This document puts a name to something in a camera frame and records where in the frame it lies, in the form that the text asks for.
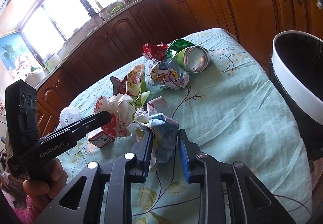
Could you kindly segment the left hand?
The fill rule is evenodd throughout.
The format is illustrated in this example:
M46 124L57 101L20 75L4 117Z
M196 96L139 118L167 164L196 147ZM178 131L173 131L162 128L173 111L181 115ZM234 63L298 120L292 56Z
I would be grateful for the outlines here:
M33 205L40 211L44 210L65 187L67 173L64 171L59 159L54 158L45 165L45 181L25 180L23 188L30 197Z

